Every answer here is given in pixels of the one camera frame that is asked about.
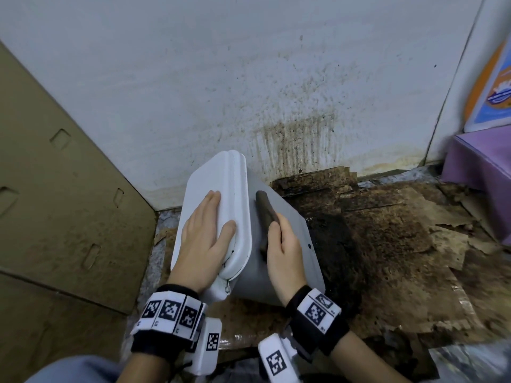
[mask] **forearm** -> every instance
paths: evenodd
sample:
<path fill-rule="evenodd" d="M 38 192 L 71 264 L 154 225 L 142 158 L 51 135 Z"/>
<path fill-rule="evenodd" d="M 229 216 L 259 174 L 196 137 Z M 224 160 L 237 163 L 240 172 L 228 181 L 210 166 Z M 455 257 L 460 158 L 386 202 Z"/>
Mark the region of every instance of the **forearm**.
<path fill-rule="evenodd" d="M 131 354 L 117 383 L 164 383 L 169 378 L 169 363 L 158 356 Z"/>
<path fill-rule="evenodd" d="M 339 340 L 330 358 L 354 383 L 409 382 L 351 331 Z"/>

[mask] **container lid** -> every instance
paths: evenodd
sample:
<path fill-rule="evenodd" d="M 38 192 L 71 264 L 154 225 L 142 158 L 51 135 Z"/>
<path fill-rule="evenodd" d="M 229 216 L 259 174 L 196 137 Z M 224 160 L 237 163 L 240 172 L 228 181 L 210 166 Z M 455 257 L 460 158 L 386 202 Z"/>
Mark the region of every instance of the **container lid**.
<path fill-rule="evenodd" d="M 179 256 L 183 226 L 209 190 L 220 191 L 222 194 L 217 214 L 217 238 L 222 226 L 227 221 L 231 219 L 236 221 L 236 234 L 231 240 L 224 263 L 218 274 L 220 279 L 217 279 L 214 283 L 214 285 L 220 285 L 219 281 L 223 281 L 221 284 L 226 285 L 227 281 L 240 274 L 252 251 L 247 166 L 245 156 L 237 151 L 218 153 L 192 173 L 188 179 L 171 269 Z"/>

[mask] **finger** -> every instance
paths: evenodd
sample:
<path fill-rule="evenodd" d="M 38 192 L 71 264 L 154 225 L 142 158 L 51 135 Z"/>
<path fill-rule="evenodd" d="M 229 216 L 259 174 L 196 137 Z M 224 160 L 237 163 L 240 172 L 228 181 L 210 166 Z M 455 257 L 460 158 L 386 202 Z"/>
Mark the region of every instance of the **finger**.
<path fill-rule="evenodd" d="M 181 232 L 181 244 L 186 240 L 188 235 L 188 222 L 190 219 L 188 219 L 186 222 L 184 222 L 183 230 Z"/>
<path fill-rule="evenodd" d="M 214 239 L 217 237 L 217 208 L 220 204 L 221 194 L 219 191 L 213 193 L 211 200 L 206 205 L 204 217 L 202 218 L 204 226 L 209 232 L 214 232 Z"/>
<path fill-rule="evenodd" d="M 286 240 L 286 238 L 291 238 L 294 236 L 293 229 L 291 228 L 291 225 L 289 223 L 289 220 L 282 215 L 281 213 L 277 213 L 278 216 L 278 222 L 281 225 L 281 231 L 282 231 L 282 242 Z"/>
<path fill-rule="evenodd" d="M 204 199 L 202 199 L 202 201 L 200 202 L 199 206 L 197 207 L 197 209 L 195 210 L 195 223 L 194 225 L 195 226 L 201 226 L 202 223 L 203 223 L 203 218 L 204 218 L 204 210 L 206 209 L 206 207 L 208 206 L 209 204 L 209 201 L 211 200 L 211 198 L 213 197 L 215 193 L 213 191 L 209 191 L 206 196 L 204 197 Z"/>
<path fill-rule="evenodd" d="M 233 220 L 229 220 L 226 224 L 223 225 L 222 231 L 220 232 L 220 236 L 218 237 L 217 242 L 213 245 L 213 247 L 211 247 L 213 255 L 218 257 L 220 264 L 227 253 L 230 240 L 233 239 L 235 232 L 236 222 Z"/>
<path fill-rule="evenodd" d="M 281 227 L 277 222 L 271 222 L 268 228 L 268 253 L 282 252 Z"/>

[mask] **left hand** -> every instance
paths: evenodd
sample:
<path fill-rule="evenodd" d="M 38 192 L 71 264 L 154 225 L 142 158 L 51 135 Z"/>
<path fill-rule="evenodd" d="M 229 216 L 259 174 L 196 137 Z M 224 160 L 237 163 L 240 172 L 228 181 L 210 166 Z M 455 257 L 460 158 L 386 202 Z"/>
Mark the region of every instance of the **left hand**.
<path fill-rule="evenodd" d="M 167 283 L 201 293 L 215 280 L 230 240 L 236 232 L 236 222 L 229 220 L 223 225 L 217 239 L 217 207 L 220 198 L 220 192 L 209 191 L 184 224 L 179 257 Z"/>

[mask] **wall stain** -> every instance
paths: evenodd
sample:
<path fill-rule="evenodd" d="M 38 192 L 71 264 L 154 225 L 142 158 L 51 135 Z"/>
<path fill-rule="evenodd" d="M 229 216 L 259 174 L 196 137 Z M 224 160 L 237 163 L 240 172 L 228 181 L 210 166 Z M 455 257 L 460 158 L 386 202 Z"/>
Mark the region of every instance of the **wall stain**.
<path fill-rule="evenodd" d="M 333 111 L 314 113 L 255 130 L 253 145 L 263 173 L 287 177 L 320 169 L 320 158 L 331 150 L 336 118 Z"/>

